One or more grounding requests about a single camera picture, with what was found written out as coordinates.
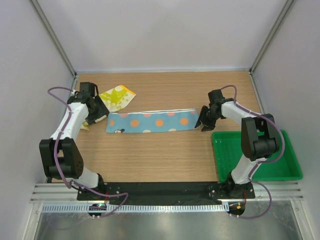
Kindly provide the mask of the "blue polka dot towel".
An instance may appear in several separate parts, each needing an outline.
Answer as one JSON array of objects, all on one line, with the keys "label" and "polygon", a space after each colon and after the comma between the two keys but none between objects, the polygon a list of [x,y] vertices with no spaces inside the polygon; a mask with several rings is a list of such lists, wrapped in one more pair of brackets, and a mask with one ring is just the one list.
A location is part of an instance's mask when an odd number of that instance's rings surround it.
[{"label": "blue polka dot towel", "polygon": [[195,128],[198,112],[194,108],[110,113],[108,134],[145,134],[189,131]]}]

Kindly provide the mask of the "yellow green printed towel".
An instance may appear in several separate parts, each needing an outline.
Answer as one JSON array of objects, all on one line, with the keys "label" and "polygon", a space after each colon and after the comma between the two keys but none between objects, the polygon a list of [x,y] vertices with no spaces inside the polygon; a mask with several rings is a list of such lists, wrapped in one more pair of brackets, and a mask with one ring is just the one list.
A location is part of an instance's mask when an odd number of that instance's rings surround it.
[{"label": "yellow green printed towel", "polygon": [[[103,103],[109,110],[109,113],[115,113],[119,110],[124,109],[136,96],[136,94],[129,90],[124,85],[118,85],[112,89],[99,93],[100,98],[102,99]],[[96,121],[100,122],[101,120],[105,119],[106,117],[101,117]],[[86,120],[82,123],[81,129],[82,130],[89,130],[89,125]]]}]

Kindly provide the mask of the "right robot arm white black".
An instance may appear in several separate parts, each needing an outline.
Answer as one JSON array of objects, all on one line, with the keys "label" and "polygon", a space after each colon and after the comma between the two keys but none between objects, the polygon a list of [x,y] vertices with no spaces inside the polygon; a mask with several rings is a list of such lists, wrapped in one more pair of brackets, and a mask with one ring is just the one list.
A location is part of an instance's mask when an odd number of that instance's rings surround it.
[{"label": "right robot arm white black", "polygon": [[209,105],[201,108],[195,128],[212,131],[219,119],[231,119],[241,127],[242,156],[222,184],[230,198],[241,198],[249,188],[253,174],[280,149],[281,131],[271,114],[260,114],[240,105],[234,98],[225,98],[220,89],[208,93]]}]

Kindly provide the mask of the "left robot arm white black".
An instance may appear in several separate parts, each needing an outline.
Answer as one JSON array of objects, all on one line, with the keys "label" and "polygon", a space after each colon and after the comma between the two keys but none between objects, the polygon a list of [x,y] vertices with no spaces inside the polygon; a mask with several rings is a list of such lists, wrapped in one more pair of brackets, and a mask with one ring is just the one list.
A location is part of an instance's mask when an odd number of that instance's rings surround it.
[{"label": "left robot arm white black", "polygon": [[50,88],[47,92],[65,105],[66,112],[57,130],[39,143],[44,174],[47,178],[62,180],[69,189],[74,186],[85,189],[93,199],[101,200],[106,194],[103,178],[85,167],[76,139],[84,122],[94,124],[110,112],[99,97],[95,83],[80,83],[79,90],[70,90],[67,101],[52,91]]}]

